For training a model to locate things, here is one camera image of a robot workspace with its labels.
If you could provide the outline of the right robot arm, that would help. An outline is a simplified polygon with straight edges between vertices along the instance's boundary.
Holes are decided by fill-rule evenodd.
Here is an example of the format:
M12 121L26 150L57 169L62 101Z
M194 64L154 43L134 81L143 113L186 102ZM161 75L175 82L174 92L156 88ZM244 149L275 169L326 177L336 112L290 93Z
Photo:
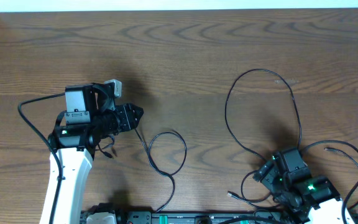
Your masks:
M342 211L344 201L332 182L313 177L296 148L273 154L253 179L284 206L282 223L358 223L358 214Z

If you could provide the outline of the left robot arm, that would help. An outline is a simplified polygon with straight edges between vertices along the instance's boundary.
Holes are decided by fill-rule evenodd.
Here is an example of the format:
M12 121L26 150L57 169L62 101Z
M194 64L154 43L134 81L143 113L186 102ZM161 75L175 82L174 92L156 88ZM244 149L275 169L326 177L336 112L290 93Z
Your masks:
M79 223L86 180L100 141L135 129L143 109L115 100L122 83L108 80L65 88L67 108L48 137L50 177L41 223Z

